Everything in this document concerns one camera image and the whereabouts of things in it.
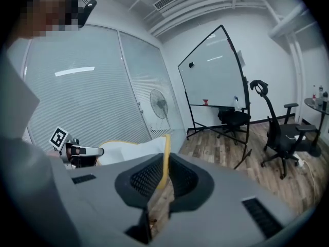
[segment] glass wall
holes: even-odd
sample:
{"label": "glass wall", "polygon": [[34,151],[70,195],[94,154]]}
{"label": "glass wall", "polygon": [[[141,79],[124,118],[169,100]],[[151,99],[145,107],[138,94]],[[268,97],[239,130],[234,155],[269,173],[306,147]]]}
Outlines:
{"label": "glass wall", "polygon": [[116,30],[85,26],[64,36],[34,39],[25,81],[40,99],[29,134],[45,151],[52,149],[48,140],[57,126],[86,146],[108,140],[151,140]]}
{"label": "glass wall", "polygon": [[125,33],[120,37],[131,83],[152,137],[170,134],[171,151],[178,152],[186,132],[160,50]]}

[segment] ceiling pipe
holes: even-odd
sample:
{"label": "ceiling pipe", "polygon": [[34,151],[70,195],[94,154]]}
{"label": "ceiling pipe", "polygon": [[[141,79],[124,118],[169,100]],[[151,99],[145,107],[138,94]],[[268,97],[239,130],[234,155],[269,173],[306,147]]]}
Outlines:
{"label": "ceiling pipe", "polygon": [[303,81],[302,81],[302,74],[301,74],[301,65],[299,62],[299,57],[298,57],[298,53],[296,50],[296,46],[295,46],[295,42],[293,40],[293,37],[291,34],[287,34],[286,35],[286,39],[287,42],[289,44],[290,47],[290,52],[291,52],[291,56],[293,58],[293,62],[295,65],[295,72],[296,72],[296,82],[297,82],[297,103],[298,103],[298,107],[296,107],[296,112],[295,112],[295,122],[299,123],[299,121],[302,119],[301,115],[301,108],[303,107]]}
{"label": "ceiling pipe", "polygon": [[312,22],[312,23],[310,23],[310,24],[308,24],[308,25],[302,27],[301,29],[298,29],[297,31],[295,31],[295,34],[298,34],[299,32],[302,32],[302,31],[306,30],[307,28],[316,25],[317,23],[318,23],[318,22],[314,21],[314,22]]}
{"label": "ceiling pipe", "polygon": [[[258,8],[263,6],[263,8],[266,8],[262,2],[236,2],[235,6],[236,7],[258,7]],[[153,35],[155,37],[157,37],[157,36],[163,34],[164,32],[170,30],[171,28],[174,28],[175,26],[178,26],[178,25],[182,24],[183,22],[186,22],[190,19],[193,19],[195,17],[201,16],[201,15],[204,15],[204,14],[207,14],[210,12],[218,11],[221,9],[227,9],[227,8],[232,8],[231,2],[196,9],[190,13],[184,14],[184,15],[176,18],[173,22],[169,22],[166,25],[162,26],[156,32],[154,32]]]}
{"label": "ceiling pipe", "polygon": [[236,0],[232,0],[232,9],[235,9],[236,6]]}
{"label": "ceiling pipe", "polygon": [[274,20],[277,22],[277,24],[280,22],[280,18],[279,16],[275,13],[273,7],[268,3],[267,0],[262,0],[263,3],[265,4],[265,6],[267,7],[268,11],[270,12],[270,14],[272,15],[272,17],[274,18]]}
{"label": "ceiling pipe", "polygon": [[158,10],[155,11],[155,13],[153,13],[150,17],[148,17],[148,19],[146,19],[146,22],[151,25],[151,23],[154,22],[155,19],[163,19],[162,14],[160,14],[160,12]]}
{"label": "ceiling pipe", "polygon": [[164,20],[162,20],[160,23],[156,24],[154,27],[152,27],[149,30],[149,33],[153,34],[157,29],[161,28],[163,25],[165,25],[166,23],[172,21],[173,19],[181,16],[182,14],[186,14],[189,11],[192,11],[194,9],[200,8],[200,7],[204,7],[204,6],[209,6],[211,4],[216,4],[216,3],[221,3],[221,2],[227,2],[227,1],[232,1],[232,0],[206,0],[200,3],[196,3],[194,5],[188,6],[182,10],[179,10],[178,12],[168,16],[167,18],[165,18]]}
{"label": "ceiling pipe", "polygon": [[283,34],[284,29],[288,26],[288,24],[291,23],[294,18],[302,14],[305,10],[307,10],[307,7],[303,3],[300,3],[298,6],[296,6],[280,23],[278,23],[272,30],[270,30],[268,33],[270,38],[274,38]]}
{"label": "ceiling pipe", "polygon": [[151,14],[153,14],[153,13],[155,13],[155,12],[157,12],[156,9],[154,9],[154,10],[153,10],[152,12],[150,12],[146,17],[144,17],[143,20],[147,19]]}
{"label": "ceiling pipe", "polygon": [[[176,26],[179,26],[180,24],[182,24],[182,23],[184,23],[184,22],[186,22],[188,20],[191,20],[193,18],[196,18],[198,16],[202,16],[204,14],[208,14],[208,13],[212,13],[212,12],[216,12],[216,11],[220,11],[220,10],[224,10],[224,9],[231,9],[232,8],[232,6],[229,3],[225,3],[225,5],[226,6],[219,7],[219,8],[216,8],[216,9],[212,9],[212,10],[209,10],[209,11],[206,11],[206,12],[202,12],[202,13],[197,14],[197,15],[193,15],[193,16],[189,17],[188,19],[185,19],[185,20],[183,20],[183,21],[181,21],[181,22],[179,22],[177,24],[174,24],[173,26],[168,27],[166,30],[164,30],[161,33],[157,34],[155,37],[158,37],[158,36],[162,35],[163,33],[169,31],[170,29],[172,29],[172,28],[174,28]],[[252,5],[237,5],[236,7],[237,8],[257,8],[257,9],[263,9],[263,10],[266,9],[265,6],[260,6],[260,5],[257,5],[257,6],[252,6]]]}
{"label": "ceiling pipe", "polygon": [[[304,65],[304,60],[303,60],[303,53],[302,49],[300,47],[300,44],[297,40],[296,34],[294,32],[291,33],[291,36],[293,38],[293,41],[295,43],[295,48],[297,51],[297,57],[299,60],[299,65],[300,65],[300,72],[301,72],[301,99],[304,100],[306,98],[306,71],[305,71],[305,65]],[[303,114],[303,105],[300,107],[300,114]],[[302,116],[298,118],[298,123],[302,123]]]}
{"label": "ceiling pipe", "polygon": [[183,8],[186,8],[188,6],[194,5],[195,3],[199,3],[205,0],[187,0],[185,2],[182,2],[178,5],[176,5],[175,7],[172,7],[171,9],[167,10],[166,12],[162,13],[162,15],[164,17],[168,17],[176,12],[178,12],[179,10],[182,10]]}

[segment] office chair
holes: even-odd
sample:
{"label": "office chair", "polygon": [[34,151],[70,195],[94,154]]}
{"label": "office chair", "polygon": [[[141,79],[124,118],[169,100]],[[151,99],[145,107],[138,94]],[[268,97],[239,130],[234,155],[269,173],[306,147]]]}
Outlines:
{"label": "office chair", "polygon": [[266,96],[268,93],[267,86],[268,84],[261,80],[254,80],[250,84],[251,90],[255,88],[255,91],[266,100],[272,116],[272,118],[267,117],[269,121],[269,130],[267,132],[268,139],[267,144],[264,147],[264,151],[266,151],[267,147],[270,147],[276,152],[276,154],[262,161],[261,167],[265,167],[266,162],[280,157],[283,165],[283,174],[280,175],[280,178],[284,179],[287,176],[286,160],[292,159],[295,161],[295,166],[298,166],[298,158],[294,156],[294,152],[298,146],[303,146],[305,145],[303,143],[307,142],[307,140],[303,140],[305,133],[316,131],[316,127],[314,125],[301,126],[297,123],[287,124],[291,109],[292,107],[297,107],[297,103],[290,103],[284,106],[285,108],[288,108],[288,110],[284,124],[280,125],[274,113],[272,104]]}
{"label": "office chair", "polygon": [[221,120],[224,126],[224,133],[232,132],[234,138],[236,137],[236,132],[246,133],[247,131],[241,130],[240,126],[247,124],[250,121],[251,116],[244,113],[244,109],[241,112],[235,111],[232,108],[219,108],[218,118]]}

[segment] yellow strap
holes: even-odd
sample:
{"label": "yellow strap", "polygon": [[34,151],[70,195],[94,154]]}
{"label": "yellow strap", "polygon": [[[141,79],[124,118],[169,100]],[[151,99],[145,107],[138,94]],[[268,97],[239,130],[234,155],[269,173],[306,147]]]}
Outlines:
{"label": "yellow strap", "polygon": [[163,175],[157,189],[164,189],[169,174],[169,155],[170,155],[170,135],[165,134],[166,146],[163,153]]}

